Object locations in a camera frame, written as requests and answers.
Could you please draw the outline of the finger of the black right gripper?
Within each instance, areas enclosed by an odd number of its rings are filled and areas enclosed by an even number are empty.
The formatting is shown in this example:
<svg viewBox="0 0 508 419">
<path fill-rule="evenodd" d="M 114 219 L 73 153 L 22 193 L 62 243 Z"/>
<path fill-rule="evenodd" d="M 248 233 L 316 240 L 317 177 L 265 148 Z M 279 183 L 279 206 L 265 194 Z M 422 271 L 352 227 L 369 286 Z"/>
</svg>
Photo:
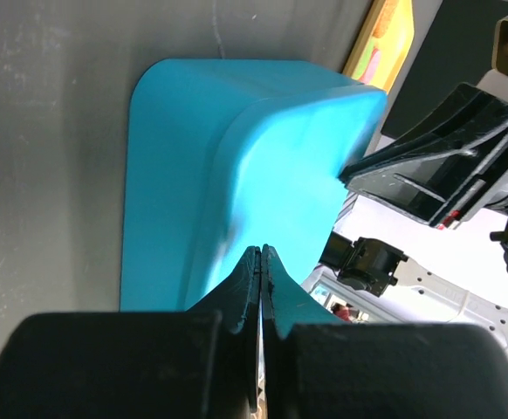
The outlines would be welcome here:
<svg viewBox="0 0 508 419">
<path fill-rule="evenodd" d="M 481 175 L 506 129 L 508 105 L 462 83 L 402 137 L 346 166 L 340 180 L 429 227 L 462 223 L 477 213 Z"/>
</svg>

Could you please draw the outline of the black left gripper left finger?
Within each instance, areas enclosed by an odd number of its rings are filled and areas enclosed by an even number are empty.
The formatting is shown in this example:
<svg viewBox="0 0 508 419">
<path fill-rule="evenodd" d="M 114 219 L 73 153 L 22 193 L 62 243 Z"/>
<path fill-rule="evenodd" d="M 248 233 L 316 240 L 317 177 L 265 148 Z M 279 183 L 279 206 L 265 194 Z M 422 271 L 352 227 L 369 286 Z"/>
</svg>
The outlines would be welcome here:
<svg viewBox="0 0 508 419">
<path fill-rule="evenodd" d="M 261 251 L 184 312 L 41 313 L 0 353 L 0 418 L 247 418 Z"/>
</svg>

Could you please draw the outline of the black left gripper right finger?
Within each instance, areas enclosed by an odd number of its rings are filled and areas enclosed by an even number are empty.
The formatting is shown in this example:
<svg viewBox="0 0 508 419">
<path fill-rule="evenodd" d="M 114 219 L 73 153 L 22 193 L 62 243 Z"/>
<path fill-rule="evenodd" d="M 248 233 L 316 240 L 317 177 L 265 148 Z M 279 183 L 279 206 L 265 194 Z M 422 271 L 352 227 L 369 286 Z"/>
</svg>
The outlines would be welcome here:
<svg viewBox="0 0 508 419">
<path fill-rule="evenodd" d="M 347 323 L 261 254 L 271 418 L 508 418 L 508 360 L 469 324 Z"/>
</svg>

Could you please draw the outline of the blue tin lid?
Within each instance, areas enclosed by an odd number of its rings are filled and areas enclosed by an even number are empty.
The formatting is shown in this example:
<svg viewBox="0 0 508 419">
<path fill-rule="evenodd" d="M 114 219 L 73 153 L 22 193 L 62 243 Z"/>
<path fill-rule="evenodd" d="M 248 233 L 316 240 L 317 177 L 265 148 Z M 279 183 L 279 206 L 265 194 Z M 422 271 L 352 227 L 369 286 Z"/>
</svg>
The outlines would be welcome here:
<svg viewBox="0 0 508 419">
<path fill-rule="evenodd" d="M 203 190 L 186 307 L 250 246 L 273 247 L 297 282 L 311 274 L 347 196 L 340 172 L 363 156 L 386 101 L 337 86 L 256 101 L 230 123 Z"/>
</svg>

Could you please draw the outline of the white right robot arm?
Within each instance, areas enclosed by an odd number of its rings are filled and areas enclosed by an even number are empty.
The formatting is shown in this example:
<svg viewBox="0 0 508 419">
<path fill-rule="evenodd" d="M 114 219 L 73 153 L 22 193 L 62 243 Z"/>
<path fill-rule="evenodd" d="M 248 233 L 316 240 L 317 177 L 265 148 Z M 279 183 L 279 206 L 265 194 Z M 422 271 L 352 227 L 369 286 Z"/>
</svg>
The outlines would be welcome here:
<svg viewBox="0 0 508 419">
<path fill-rule="evenodd" d="M 431 228 L 455 229 L 481 209 L 505 215 L 489 235 L 508 273 L 508 16 L 495 29 L 491 69 L 462 83 L 426 118 L 385 148 L 347 165 L 346 188 Z M 446 322 L 488 329 L 508 354 L 508 309 L 437 276 L 390 244 L 332 233 L 320 262 L 343 285 L 380 297 L 418 292 Z"/>
</svg>

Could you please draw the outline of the yellow plastic tray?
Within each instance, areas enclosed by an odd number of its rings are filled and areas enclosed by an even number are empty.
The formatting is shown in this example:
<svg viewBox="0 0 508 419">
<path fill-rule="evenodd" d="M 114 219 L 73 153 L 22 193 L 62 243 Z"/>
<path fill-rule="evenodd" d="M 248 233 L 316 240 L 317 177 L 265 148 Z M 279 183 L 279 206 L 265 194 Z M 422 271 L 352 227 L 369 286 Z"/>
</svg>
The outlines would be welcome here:
<svg viewBox="0 0 508 419">
<path fill-rule="evenodd" d="M 356 80 L 353 78 L 355 67 L 357 66 L 367 42 L 370 38 L 373 38 L 375 47 L 381 51 L 381 60 L 372 80 L 365 85 L 377 87 L 386 93 L 391 90 L 408 56 L 408 51 L 415 35 L 413 4 L 411 0 L 399 1 L 400 4 L 395 12 L 394 18 L 383 38 L 374 38 L 371 36 L 372 29 L 369 11 L 373 2 L 370 4 L 367 16 L 364 19 L 363 25 L 355 40 L 354 47 L 343 69 L 343 74 L 345 76 Z"/>
</svg>

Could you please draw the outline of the green round cookie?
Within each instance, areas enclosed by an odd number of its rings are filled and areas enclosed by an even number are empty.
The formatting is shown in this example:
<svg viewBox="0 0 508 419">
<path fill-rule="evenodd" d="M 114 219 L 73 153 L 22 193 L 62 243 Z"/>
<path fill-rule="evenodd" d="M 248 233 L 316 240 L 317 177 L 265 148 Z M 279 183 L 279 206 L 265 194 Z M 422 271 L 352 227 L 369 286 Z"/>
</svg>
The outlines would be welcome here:
<svg viewBox="0 0 508 419">
<path fill-rule="evenodd" d="M 376 72 L 380 60 L 381 51 L 375 47 L 374 39 L 370 38 L 355 67 L 353 78 L 364 84 L 369 83 Z"/>
</svg>

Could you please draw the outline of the orange dotted round cookie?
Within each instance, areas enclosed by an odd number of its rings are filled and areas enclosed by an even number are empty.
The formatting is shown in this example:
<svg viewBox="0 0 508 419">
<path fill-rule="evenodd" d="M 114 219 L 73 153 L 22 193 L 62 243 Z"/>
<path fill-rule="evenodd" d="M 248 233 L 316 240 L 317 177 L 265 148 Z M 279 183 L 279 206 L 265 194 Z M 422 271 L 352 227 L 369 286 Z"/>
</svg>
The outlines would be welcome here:
<svg viewBox="0 0 508 419">
<path fill-rule="evenodd" d="M 395 12 L 400 4 L 399 0 L 375 0 L 369 11 L 371 36 L 383 38 L 388 31 Z"/>
</svg>

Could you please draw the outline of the blue cookie tin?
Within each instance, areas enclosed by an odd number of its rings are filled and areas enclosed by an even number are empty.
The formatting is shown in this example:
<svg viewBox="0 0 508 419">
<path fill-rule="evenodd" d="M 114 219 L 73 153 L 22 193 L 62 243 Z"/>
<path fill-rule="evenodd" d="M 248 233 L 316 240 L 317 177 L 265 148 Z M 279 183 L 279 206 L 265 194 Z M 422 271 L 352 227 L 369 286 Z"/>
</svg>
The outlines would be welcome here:
<svg viewBox="0 0 508 419">
<path fill-rule="evenodd" d="M 172 58 L 151 66 L 129 107 L 121 309 L 189 308 L 203 190 L 225 130 L 246 107 L 354 84 L 305 61 Z"/>
</svg>

